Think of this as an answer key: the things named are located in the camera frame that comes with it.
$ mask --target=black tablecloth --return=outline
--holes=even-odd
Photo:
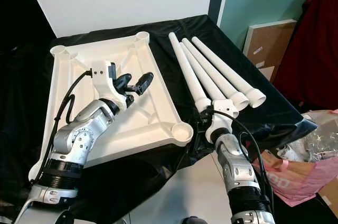
[[[253,132],[261,149],[281,146],[316,128],[313,123],[303,119],[300,113],[206,15],[93,31],[56,39],[50,47],[59,44],[70,46],[120,38],[135,35],[139,31],[147,31],[150,34],[149,46],[156,63],[181,119],[193,126],[194,137],[187,147],[167,145],[85,169],[79,188],[79,197],[72,207],[76,218],[96,223],[112,223],[158,191],[177,169],[192,165],[213,151],[212,145],[205,140],[205,124],[199,120],[170,45],[168,39],[170,31],[174,31],[179,40],[184,37],[191,39],[196,35],[245,80],[267,96],[263,105],[256,109],[247,107],[240,112],[238,117]],[[49,56],[46,63],[45,75],[48,77],[52,72],[51,59]],[[39,105],[41,105],[41,102],[44,103],[46,100],[40,99],[36,102],[40,102]],[[233,131],[237,135],[240,129],[233,125]],[[28,143],[32,141],[33,135],[27,136],[26,140]]]

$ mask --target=pipe end cap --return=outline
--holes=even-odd
[[[233,101],[233,104],[239,111],[249,105],[249,99],[242,92],[236,92],[229,99]]]
[[[252,88],[246,93],[246,96],[249,99],[252,108],[257,108],[266,100],[266,96],[257,88]]]

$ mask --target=clear plastic package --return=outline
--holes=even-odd
[[[304,147],[309,153],[308,161],[317,162],[338,156],[338,114],[322,110],[304,114],[318,128],[303,138]]]

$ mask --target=white tray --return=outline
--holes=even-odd
[[[180,120],[170,98],[161,73],[149,48],[149,34],[139,32],[134,36],[111,39],[74,46],[58,45],[51,49],[54,67],[49,94],[48,110],[44,128],[42,153],[45,152],[54,117],[60,103],[75,79],[97,60],[107,60],[116,65],[117,76],[130,73],[135,84],[146,72],[154,74],[153,82],[142,96],[135,97],[134,103],[120,113],[111,127],[96,141],[88,156],[85,167],[90,167],[120,157],[142,152],[151,148],[173,143],[185,146],[192,138],[193,129]],[[75,87],[75,103],[71,119],[93,99],[98,98],[91,78],[84,77]],[[59,128],[66,125],[65,114]],[[30,172],[34,178],[37,163]]]

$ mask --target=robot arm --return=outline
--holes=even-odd
[[[72,223],[67,208],[77,196],[89,152],[114,122],[115,116],[133,103],[134,97],[126,92],[142,95],[153,80],[153,74],[149,72],[134,86],[128,86],[131,75],[116,78],[115,65],[104,61],[94,62],[91,71],[100,98],[58,130],[41,176],[32,185],[15,223]]]
[[[254,169],[243,155],[236,137],[225,130],[215,132],[213,136],[229,197],[231,223],[274,224]]]

